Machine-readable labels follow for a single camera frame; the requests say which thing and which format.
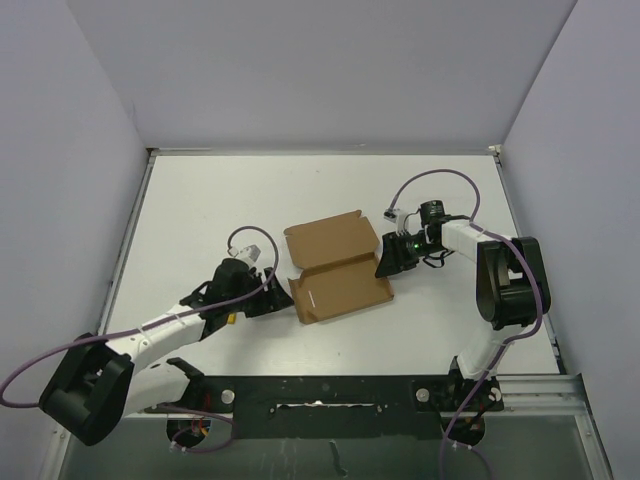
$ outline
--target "cardboard box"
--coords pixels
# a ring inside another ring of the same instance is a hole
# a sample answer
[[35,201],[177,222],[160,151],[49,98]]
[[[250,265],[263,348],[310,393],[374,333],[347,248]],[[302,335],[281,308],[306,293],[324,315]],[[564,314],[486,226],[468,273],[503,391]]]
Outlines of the cardboard box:
[[302,269],[289,280],[298,318],[309,324],[393,299],[391,284],[376,278],[379,244],[361,211],[284,231],[293,264]]

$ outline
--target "white wall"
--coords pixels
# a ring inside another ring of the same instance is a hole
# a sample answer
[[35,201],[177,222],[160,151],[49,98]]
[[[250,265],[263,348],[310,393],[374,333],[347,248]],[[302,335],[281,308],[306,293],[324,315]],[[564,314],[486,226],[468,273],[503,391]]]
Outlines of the white wall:
[[[146,152],[62,0],[0,7],[0,377],[94,328]],[[59,358],[11,388],[34,401]],[[3,479],[35,478],[51,422],[0,407]]]
[[637,1],[580,0],[505,146],[562,352],[584,374],[617,480],[640,469],[639,18]]
[[68,3],[147,146],[424,152],[504,140],[575,0]]

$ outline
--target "robotic arm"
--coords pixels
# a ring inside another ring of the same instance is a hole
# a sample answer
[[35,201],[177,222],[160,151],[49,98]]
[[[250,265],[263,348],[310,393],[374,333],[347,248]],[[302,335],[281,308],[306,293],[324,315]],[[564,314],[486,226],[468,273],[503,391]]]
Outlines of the robotic arm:
[[131,336],[69,350],[42,393],[39,407],[84,444],[94,445],[115,428],[121,417],[177,402],[188,394],[199,372],[180,359],[156,363],[160,358],[183,345],[204,340],[226,325],[231,313],[257,317],[293,305],[272,269],[267,268],[265,277],[271,280],[257,294],[199,315],[180,317],[194,308],[232,300],[260,288],[263,280],[253,267],[260,255],[258,247],[230,253],[235,255],[222,261],[212,280],[145,325],[167,316],[175,316],[175,321],[152,329],[143,325]]
[[[503,342],[523,331],[536,319],[533,290],[522,266],[502,242],[493,240],[471,225],[468,217],[447,215],[439,200],[420,205],[421,230],[406,230],[408,214],[387,210],[386,219],[397,226],[382,237],[383,253],[376,277],[395,275],[415,268],[419,260],[434,268],[458,252],[476,264],[476,304],[487,323],[480,325],[468,346],[457,356],[457,367],[465,380],[478,380]],[[551,295],[538,241],[532,237],[511,238],[530,266],[547,313]]]

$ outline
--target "metal frame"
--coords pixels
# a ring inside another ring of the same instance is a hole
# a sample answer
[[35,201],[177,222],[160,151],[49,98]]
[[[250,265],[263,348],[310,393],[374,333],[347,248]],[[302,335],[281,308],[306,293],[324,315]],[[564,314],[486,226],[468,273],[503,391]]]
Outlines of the metal frame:
[[[109,288],[107,298],[104,304],[103,312],[100,317],[100,323],[98,326],[98,332],[103,333],[106,331],[111,314],[113,311],[114,301],[120,287],[120,282],[124,272],[124,267],[127,261],[127,257],[135,234],[138,218],[142,209],[147,187],[155,159],[158,156],[165,155],[328,155],[328,154],[342,154],[342,155],[369,155],[380,154],[381,152],[365,151],[362,147],[364,145],[354,145],[354,150],[341,150],[341,151],[285,151],[285,152],[225,152],[215,150],[153,150],[151,152],[149,163],[147,165],[144,177],[140,186],[140,190],[136,197],[131,217],[127,224],[125,236],[120,249],[116,267],[114,270],[113,281]],[[492,155],[496,158],[496,168],[500,176],[502,187],[505,191],[507,202],[511,215],[516,225],[516,230],[520,234],[520,228],[517,222],[517,217],[513,211],[512,202],[509,196],[507,186],[505,185],[504,176],[502,172],[502,165],[500,158],[491,150],[484,151],[445,151],[445,152],[389,152],[387,154],[440,154],[440,155],[469,155],[469,154],[486,154]],[[554,346],[554,351],[558,358],[559,364],[562,365],[562,359],[560,358],[559,350],[557,349],[557,342],[555,333],[550,321],[545,318],[545,323],[549,331],[550,340]],[[600,438],[595,428],[593,418],[588,410],[586,395],[584,387],[580,377],[571,375],[513,375],[513,376],[500,376],[498,377],[502,388],[503,401],[505,405],[504,411],[501,412],[487,412],[487,416],[534,416],[534,415],[569,415],[573,416],[576,421],[578,431],[582,440],[582,445],[586,458],[589,463],[594,480],[612,480],[611,469],[601,444]],[[157,418],[155,415],[136,415],[136,417],[144,418]],[[170,414],[167,417],[180,418],[184,415]],[[60,425],[52,431],[52,438],[45,456],[43,467],[40,473],[41,480],[56,480],[61,472],[61,468],[67,453],[67,447],[69,444],[70,434]]]

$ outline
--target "white table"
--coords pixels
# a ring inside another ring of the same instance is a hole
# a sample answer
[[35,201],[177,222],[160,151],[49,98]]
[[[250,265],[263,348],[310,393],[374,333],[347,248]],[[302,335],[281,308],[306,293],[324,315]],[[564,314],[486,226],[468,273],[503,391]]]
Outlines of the white table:
[[[288,290],[286,278],[300,272],[289,257],[286,227],[361,209],[382,236],[394,228],[382,212],[400,185],[442,167],[477,182],[481,225],[516,234],[490,156],[159,156],[107,331],[162,314],[210,279],[227,255],[229,233],[241,225],[258,225],[274,236],[282,258],[278,278]],[[398,207],[415,210],[428,199],[443,200],[452,214],[469,214],[475,201],[463,179],[438,174],[414,182]],[[260,234],[242,233],[234,243],[258,244],[263,254],[257,266],[272,264]],[[235,325],[172,356],[207,375],[447,373],[483,322],[475,304],[475,265],[453,255],[443,269],[420,264],[391,282],[390,303],[313,325],[300,324],[293,308],[255,319],[239,316]],[[511,347],[499,373],[558,373],[546,328]]]

